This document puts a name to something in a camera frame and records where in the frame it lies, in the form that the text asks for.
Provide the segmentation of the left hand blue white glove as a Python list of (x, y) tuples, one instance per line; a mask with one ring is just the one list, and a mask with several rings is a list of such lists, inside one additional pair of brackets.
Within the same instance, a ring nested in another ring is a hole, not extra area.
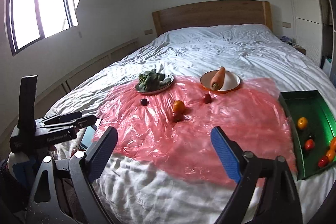
[(23, 152), (10, 153), (7, 161), (8, 169), (11, 174), (25, 188), (31, 189), (34, 184), (34, 165), (35, 158), (29, 157)]

